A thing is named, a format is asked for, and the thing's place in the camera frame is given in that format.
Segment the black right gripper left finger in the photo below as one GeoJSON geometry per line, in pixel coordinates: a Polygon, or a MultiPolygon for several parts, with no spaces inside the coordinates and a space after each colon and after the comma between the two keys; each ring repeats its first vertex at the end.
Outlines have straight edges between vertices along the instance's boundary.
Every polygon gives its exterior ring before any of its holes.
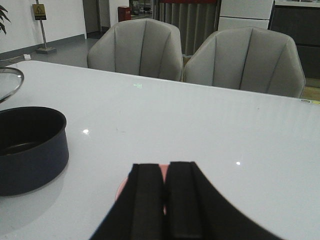
{"type": "Polygon", "coordinates": [[[163,176],[158,164],[134,164],[127,182],[92,240],[161,240],[163,176]]]}

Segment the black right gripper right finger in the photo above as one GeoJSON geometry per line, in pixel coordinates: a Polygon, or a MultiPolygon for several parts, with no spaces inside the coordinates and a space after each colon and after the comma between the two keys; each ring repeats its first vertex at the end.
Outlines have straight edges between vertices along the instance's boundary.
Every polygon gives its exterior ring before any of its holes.
{"type": "Polygon", "coordinates": [[[165,188],[170,240],[277,240],[234,207],[195,162],[171,162],[165,188]]]}

